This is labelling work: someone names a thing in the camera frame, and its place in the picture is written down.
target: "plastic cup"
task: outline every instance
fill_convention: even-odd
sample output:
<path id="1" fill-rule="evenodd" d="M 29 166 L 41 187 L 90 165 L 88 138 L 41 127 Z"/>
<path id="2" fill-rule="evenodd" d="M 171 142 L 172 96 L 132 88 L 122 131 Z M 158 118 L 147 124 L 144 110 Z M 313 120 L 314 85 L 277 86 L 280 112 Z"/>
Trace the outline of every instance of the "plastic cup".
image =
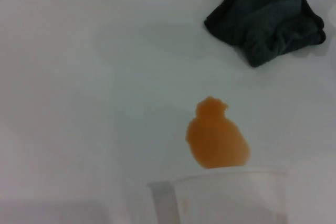
<path id="1" fill-rule="evenodd" d="M 286 224 L 285 176 L 271 168 L 230 167 L 178 179 L 181 224 Z"/>

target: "white surface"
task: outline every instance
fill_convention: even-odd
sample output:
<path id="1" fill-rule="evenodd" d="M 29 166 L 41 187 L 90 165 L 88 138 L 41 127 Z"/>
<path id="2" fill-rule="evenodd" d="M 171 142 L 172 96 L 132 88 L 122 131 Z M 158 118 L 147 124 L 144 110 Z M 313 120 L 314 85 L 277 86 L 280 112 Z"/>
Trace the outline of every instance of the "white surface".
<path id="1" fill-rule="evenodd" d="M 308 0 L 323 45 L 258 69 L 202 28 L 221 1 L 0 0 L 0 200 L 93 199 L 113 223 L 149 223 L 147 183 L 201 170 L 184 135 L 213 95 L 249 166 L 293 167 L 290 223 L 334 223 L 333 194 L 314 190 L 336 178 L 308 179 L 333 167 L 302 171 L 336 162 L 335 0 Z"/>
<path id="2" fill-rule="evenodd" d="M 181 224 L 287 224 L 285 173 L 222 168 L 174 183 Z"/>

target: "white countertop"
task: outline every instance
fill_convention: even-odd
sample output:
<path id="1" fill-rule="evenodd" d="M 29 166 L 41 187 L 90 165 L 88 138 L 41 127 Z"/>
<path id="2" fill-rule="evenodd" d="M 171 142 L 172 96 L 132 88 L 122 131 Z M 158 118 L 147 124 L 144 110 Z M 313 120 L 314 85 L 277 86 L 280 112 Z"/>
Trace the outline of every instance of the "white countertop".
<path id="1" fill-rule="evenodd" d="M 202 27 L 221 1 L 0 0 L 0 202 L 95 200 L 148 223 L 147 183 L 201 170 L 184 136 L 212 95 L 248 166 L 290 170 L 290 223 L 334 223 L 336 1 L 308 0 L 323 45 L 257 69 Z"/>

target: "orange liquid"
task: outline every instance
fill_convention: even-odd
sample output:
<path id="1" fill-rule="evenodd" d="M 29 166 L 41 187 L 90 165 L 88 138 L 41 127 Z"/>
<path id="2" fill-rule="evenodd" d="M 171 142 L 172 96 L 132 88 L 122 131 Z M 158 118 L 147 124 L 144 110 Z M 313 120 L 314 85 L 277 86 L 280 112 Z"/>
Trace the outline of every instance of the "orange liquid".
<path id="1" fill-rule="evenodd" d="M 186 140 L 204 168 L 241 166 L 248 161 L 250 150 L 238 127 L 225 118 L 227 105 L 208 97 L 197 105 L 196 118 L 188 127 Z"/>

